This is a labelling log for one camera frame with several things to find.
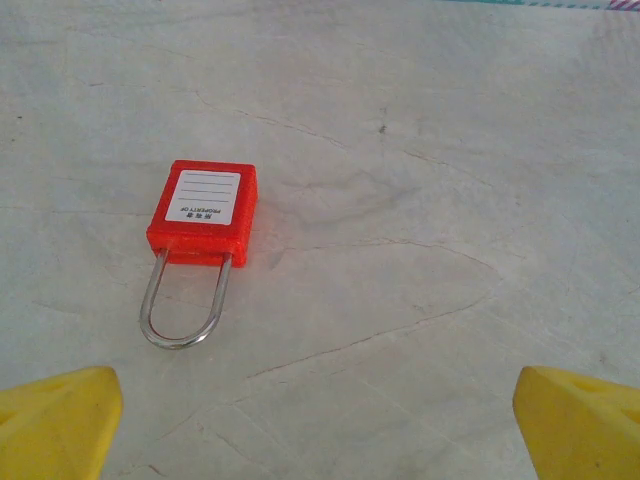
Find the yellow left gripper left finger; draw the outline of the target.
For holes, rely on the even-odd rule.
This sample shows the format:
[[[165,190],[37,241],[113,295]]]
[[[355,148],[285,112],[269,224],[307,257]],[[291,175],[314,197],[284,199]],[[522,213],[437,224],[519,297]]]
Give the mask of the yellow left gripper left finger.
[[[100,480],[122,411],[108,366],[0,390],[0,480]]]

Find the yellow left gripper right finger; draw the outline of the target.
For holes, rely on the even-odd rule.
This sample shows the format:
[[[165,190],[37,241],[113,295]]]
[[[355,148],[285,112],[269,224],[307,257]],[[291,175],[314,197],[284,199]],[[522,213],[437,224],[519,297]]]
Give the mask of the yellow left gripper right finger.
[[[527,366],[513,411],[538,480],[640,480],[640,388]]]

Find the red padlock with white label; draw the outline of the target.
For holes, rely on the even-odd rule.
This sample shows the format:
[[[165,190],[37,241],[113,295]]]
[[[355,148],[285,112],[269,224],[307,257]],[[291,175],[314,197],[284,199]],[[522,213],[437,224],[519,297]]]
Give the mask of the red padlock with white label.
[[[247,261],[257,201],[257,170],[251,164],[173,162],[146,229],[156,257],[139,314],[147,341],[165,350],[181,350],[202,342],[216,328],[231,270]],[[152,323],[154,301],[169,263],[220,268],[207,320],[182,338],[166,337]]]

